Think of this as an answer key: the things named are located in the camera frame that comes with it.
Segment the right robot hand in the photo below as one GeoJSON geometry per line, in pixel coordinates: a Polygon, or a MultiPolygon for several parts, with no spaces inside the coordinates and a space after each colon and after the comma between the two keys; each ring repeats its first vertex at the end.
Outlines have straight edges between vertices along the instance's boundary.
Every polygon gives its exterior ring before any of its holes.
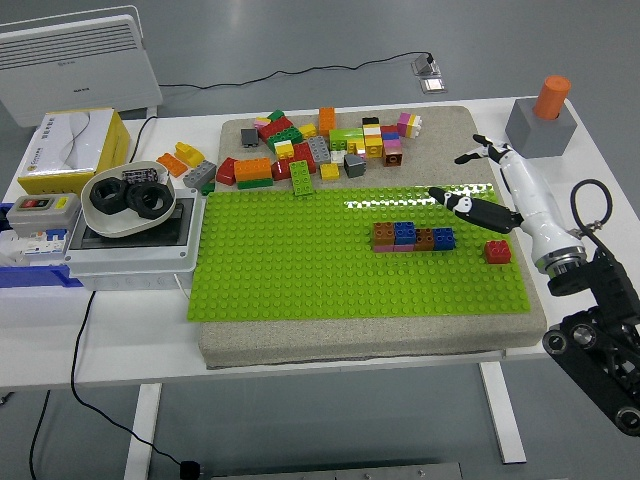
{"type": "Polygon", "coordinates": [[[473,139],[480,146],[456,158],[455,162],[464,164],[484,157],[496,162],[515,209],[511,211],[502,205],[454,194],[439,187],[429,188],[429,195],[457,217],[476,226],[498,233],[521,228],[532,238],[531,257],[542,273],[555,276],[584,264],[584,244],[562,225],[558,205],[539,172],[510,145],[495,143],[479,134],[475,134],[473,139]]]}

